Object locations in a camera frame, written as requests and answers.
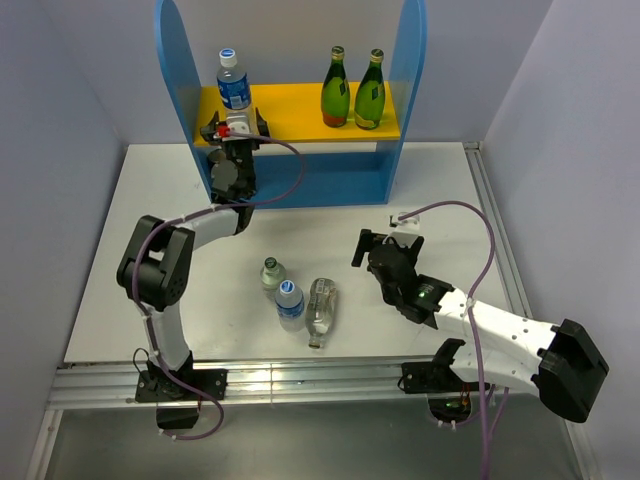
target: white table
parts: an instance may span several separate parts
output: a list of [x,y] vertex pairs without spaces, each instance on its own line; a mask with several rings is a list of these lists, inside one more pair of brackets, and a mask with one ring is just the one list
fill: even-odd
[[[299,148],[307,152],[330,148],[356,151],[374,146]],[[265,146],[259,153],[282,151],[277,146]],[[256,211],[247,231],[213,242],[194,254],[181,305],[185,336],[196,360],[435,353],[447,336],[404,319],[382,301],[379,284],[364,263],[359,269],[350,263],[361,228],[388,232],[389,215],[447,199],[479,206],[462,145],[408,143],[388,205]],[[130,361],[136,347],[147,346],[141,317],[115,281],[122,254],[142,215],[175,217],[206,205],[206,194],[186,145],[129,147],[66,362]],[[468,290],[488,253],[489,242],[481,221],[460,207],[444,207],[421,215],[420,223],[425,244],[416,266],[418,273]],[[279,326],[275,309],[262,296],[259,280],[260,267],[268,256],[277,257],[305,293],[317,277],[336,281],[336,325],[324,349],[308,348],[306,331],[292,335]],[[477,297],[507,308],[495,265]]]

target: green glass bottle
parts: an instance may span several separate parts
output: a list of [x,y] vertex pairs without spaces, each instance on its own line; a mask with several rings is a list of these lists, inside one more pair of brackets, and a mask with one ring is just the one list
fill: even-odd
[[322,120],[330,127],[341,127],[349,115],[349,82],[344,70],[344,48],[331,49],[331,66],[322,85]]
[[384,52],[379,48],[371,50],[369,68],[364,74],[358,93],[356,93],[356,125],[371,130],[380,125],[384,111],[384,80],[382,79],[382,60]]

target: white wall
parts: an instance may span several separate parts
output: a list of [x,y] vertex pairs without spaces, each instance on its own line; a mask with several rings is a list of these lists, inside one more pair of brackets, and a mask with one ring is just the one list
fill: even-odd
[[0,478],[23,478],[122,148],[35,0],[0,0]]
[[[184,142],[156,58],[155,0],[40,1],[126,142]],[[372,48],[391,53],[402,1],[177,4],[201,81],[214,84],[217,52],[228,45],[252,82],[273,83],[322,81],[331,45],[342,44],[347,74],[359,80]],[[429,0],[427,64],[409,138],[483,139],[550,4]]]
[[583,323],[611,372],[587,423],[607,479],[638,478],[640,2],[554,0],[486,138],[532,308]]

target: blue shelf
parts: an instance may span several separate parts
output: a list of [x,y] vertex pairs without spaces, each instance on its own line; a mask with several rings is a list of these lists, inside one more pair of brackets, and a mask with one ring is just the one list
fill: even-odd
[[[210,148],[196,147],[193,143],[202,85],[180,12],[173,0],[156,2],[155,38],[160,70],[169,96],[211,197],[211,176],[206,161]],[[426,48],[425,0],[405,0],[388,74],[400,138],[380,141],[376,151],[370,153],[308,155],[307,175],[298,190],[285,200],[265,208],[386,203],[422,76]],[[256,156],[258,194],[254,199],[266,200],[286,191],[297,174],[297,162],[290,155]]]

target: plastic water bottle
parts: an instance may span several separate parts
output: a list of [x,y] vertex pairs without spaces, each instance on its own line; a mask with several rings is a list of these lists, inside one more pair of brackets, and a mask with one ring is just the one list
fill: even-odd
[[287,279],[287,270],[284,265],[269,257],[264,261],[264,267],[260,270],[260,281],[262,282],[262,291],[271,301],[276,298],[276,291],[280,284]]
[[285,280],[280,284],[276,292],[276,307],[280,325],[287,332],[298,332],[304,328],[304,295],[300,287],[291,280]]
[[311,284],[305,323],[309,331],[309,347],[322,348],[335,316],[338,289],[333,280],[317,278]]
[[217,77],[220,99],[227,114],[227,126],[231,130],[245,133],[257,131],[247,72],[238,64],[236,52],[232,48],[220,50]]

